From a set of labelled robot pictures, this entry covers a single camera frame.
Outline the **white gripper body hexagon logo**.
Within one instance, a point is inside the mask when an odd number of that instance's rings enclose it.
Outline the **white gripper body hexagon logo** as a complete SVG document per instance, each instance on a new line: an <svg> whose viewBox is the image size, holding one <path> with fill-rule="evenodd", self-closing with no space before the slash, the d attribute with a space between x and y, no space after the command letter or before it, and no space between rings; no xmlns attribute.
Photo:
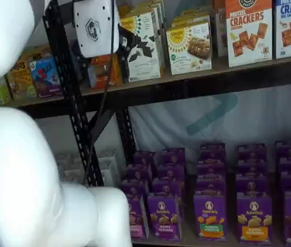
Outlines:
<svg viewBox="0 0 291 247"><path fill-rule="evenodd" d="M74 1L74 22L80 52L85 58L117 51L120 19L116 1Z"/></svg>

